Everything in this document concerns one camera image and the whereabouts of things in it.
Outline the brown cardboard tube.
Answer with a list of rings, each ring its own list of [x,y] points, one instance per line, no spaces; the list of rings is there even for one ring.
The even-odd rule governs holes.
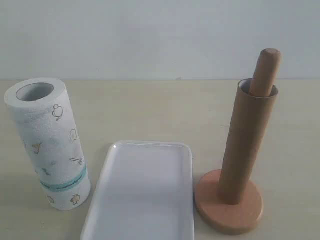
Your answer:
[[[239,204],[245,195],[278,95],[273,86],[269,96],[249,93],[252,80],[238,83],[226,142],[218,192],[224,202]]]

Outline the printed white paper towel roll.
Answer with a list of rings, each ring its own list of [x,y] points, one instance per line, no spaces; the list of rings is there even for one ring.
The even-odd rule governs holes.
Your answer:
[[[65,83],[25,80],[6,91],[4,102],[49,204],[60,211],[83,204],[91,181]]]

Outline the wooden paper towel holder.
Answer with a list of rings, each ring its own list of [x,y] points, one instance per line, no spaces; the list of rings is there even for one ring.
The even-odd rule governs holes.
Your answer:
[[[268,97],[279,67],[281,53],[267,48],[260,52],[249,93]],[[228,204],[219,194],[222,170],[213,170],[201,177],[195,187],[195,204],[199,214],[218,231],[227,235],[240,235],[254,229],[264,210],[261,193],[249,179],[244,198],[238,204]]]

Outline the white rectangular tray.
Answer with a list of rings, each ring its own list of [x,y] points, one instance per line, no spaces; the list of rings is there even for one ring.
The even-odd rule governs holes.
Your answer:
[[[193,155],[179,142],[122,140],[108,150],[82,240],[193,240]]]

